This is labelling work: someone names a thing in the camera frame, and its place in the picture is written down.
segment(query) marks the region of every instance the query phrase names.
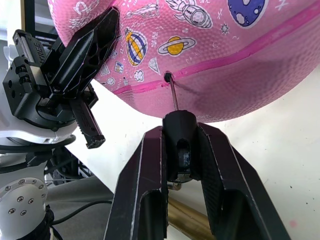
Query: pink seam line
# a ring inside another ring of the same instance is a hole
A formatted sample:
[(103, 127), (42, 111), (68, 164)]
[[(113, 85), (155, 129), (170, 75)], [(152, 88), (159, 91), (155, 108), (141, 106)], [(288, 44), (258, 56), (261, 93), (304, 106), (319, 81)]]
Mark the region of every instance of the pink seam line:
[[(256, 39), (250, 45), (246, 46), (242, 50), (236, 53), (233, 53), (229, 56), (212, 59), (212, 60), (197, 63), (193, 66), (185, 67), (173, 73), (174, 79), (178, 80), (183, 77), (187, 77), (205, 70), (220, 68), (220, 67), (234, 64), (236, 62), (244, 60), (250, 57), (250, 55), (253, 55), (261, 51), (265, 47), (272, 45), (276, 41), (291, 34), (302, 25), (307, 24), (308, 22), (316, 18), (319, 14), (320, 14), (320, 0), (315, 2), (313, 5), (307, 7), (306, 9), (304, 9), (302, 12), (295, 15), (294, 17), (285, 21), (283, 24), (274, 28), (270, 32)], [(124, 86), (120, 89), (115, 90), (113, 93), (115, 95), (119, 95), (127, 91), (132, 91), (134, 93), (143, 93), (146, 91), (156, 89), (160, 85), (166, 86), (167, 84), (164, 82), (164, 80), (155, 80), (152, 82), (148, 82), (148, 83), (144, 83), (136, 86)]]

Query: yellow planet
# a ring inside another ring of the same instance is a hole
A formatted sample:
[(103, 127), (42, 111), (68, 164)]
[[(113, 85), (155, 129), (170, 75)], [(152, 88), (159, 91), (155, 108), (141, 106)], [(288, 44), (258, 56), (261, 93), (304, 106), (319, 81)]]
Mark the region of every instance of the yellow planet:
[(192, 48), (196, 45), (196, 40), (193, 38), (181, 38), (172, 36), (170, 39), (158, 48), (158, 53), (161, 55), (179, 56), (184, 50)]

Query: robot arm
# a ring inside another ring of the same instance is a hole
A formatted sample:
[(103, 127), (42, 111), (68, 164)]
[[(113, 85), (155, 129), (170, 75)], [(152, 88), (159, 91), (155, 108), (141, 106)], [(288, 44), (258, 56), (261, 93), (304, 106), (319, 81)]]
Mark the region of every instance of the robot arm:
[(44, 169), (53, 149), (72, 143), (77, 125), (89, 149), (105, 138), (91, 112), (98, 97), (90, 82), (116, 43), (119, 12), (106, 10), (68, 46), (42, 44), (17, 30), (18, 52), (0, 84), (0, 240), (49, 240)]

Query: purple planet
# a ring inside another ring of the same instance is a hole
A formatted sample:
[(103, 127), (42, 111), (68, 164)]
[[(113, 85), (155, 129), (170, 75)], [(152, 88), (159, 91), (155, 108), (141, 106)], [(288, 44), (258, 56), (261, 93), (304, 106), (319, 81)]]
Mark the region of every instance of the purple planet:
[(228, 0), (232, 17), (242, 27), (250, 27), (258, 21), (267, 3), (268, 0)]

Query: pink basketball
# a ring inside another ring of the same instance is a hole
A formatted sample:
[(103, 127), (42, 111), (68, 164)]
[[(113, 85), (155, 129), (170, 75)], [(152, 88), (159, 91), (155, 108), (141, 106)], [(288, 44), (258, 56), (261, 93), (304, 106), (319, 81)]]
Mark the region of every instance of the pink basketball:
[(202, 122), (278, 99), (320, 63), (320, 0), (48, 0), (65, 45), (110, 6), (117, 45), (95, 79), (136, 110), (179, 108)]

